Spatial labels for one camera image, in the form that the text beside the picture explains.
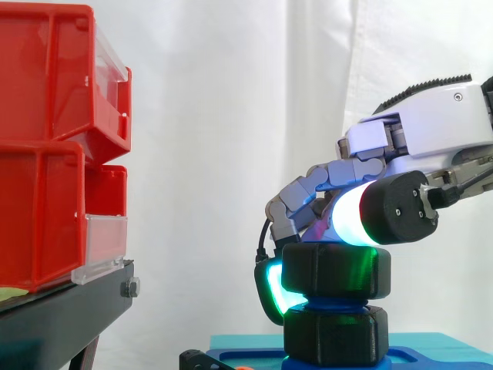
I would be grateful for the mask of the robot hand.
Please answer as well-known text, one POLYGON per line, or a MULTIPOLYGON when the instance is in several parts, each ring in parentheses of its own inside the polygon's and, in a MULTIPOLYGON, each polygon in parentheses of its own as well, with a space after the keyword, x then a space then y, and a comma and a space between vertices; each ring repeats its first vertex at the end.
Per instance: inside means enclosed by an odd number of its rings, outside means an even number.
POLYGON ((263 310, 281 325, 306 297, 281 284, 283 247, 349 244, 364 252, 433 234, 438 212, 492 189, 492 83, 470 75, 408 87, 351 126, 336 160, 312 166, 266 205, 255 281, 263 310))

